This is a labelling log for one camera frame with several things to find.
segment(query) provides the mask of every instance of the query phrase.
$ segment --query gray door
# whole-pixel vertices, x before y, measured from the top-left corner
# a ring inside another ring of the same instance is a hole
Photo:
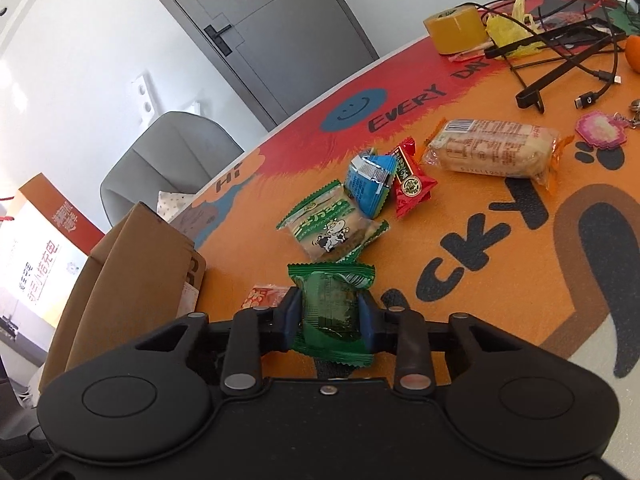
[[[377,59],[342,0],[175,0],[275,123]]]

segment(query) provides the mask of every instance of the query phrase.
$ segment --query green snack package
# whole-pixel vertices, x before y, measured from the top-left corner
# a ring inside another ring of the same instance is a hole
[[[276,228],[285,227],[312,262],[354,262],[389,224],[364,216],[334,180],[295,206]]]
[[[357,367],[369,366],[360,335],[357,293],[369,288],[376,269],[364,264],[317,263],[289,266],[303,295],[302,328],[293,349],[301,354]]]

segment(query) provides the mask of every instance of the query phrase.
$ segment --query orange fruit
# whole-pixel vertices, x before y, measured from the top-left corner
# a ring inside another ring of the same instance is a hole
[[[625,57],[629,66],[640,73],[640,36],[629,36],[625,45]]]

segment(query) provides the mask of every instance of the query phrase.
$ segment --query keychain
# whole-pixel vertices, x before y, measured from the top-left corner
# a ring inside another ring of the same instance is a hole
[[[634,101],[631,101],[631,104],[629,105],[629,110],[631,110],[634,113],[634,116],[632,119],[627,119],[624,115],[622,115],[619,112],[617,112],[613,116],[613,119],[615,121],[626,123],[627,128],[631,128],[632,130],[635,130],[638,126],[640,126],[640,99],[635,99]]]
[[[635,130],[640,126],[640,99],[632,101],[629,110],[634,114],[631,119],[620,113],[612,117],[601,111],[590,112],[578,120],[575,130],[588,145],[611,150],[626,142],[626,128]]]

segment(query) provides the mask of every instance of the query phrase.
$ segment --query paw print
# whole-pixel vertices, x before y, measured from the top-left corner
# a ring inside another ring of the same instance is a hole
[[[596,149],[596,157],[593,158],[594,148],[588,145],[586,142],[576,142],[575,147],[578,148],[578,152],[575,152],[574,157],[584,164],[593,164],[598,159],[598,162],[606,170],[616,171],[622,168],[625,163],[625,152],[620,146],[613,148],[612,150]]]

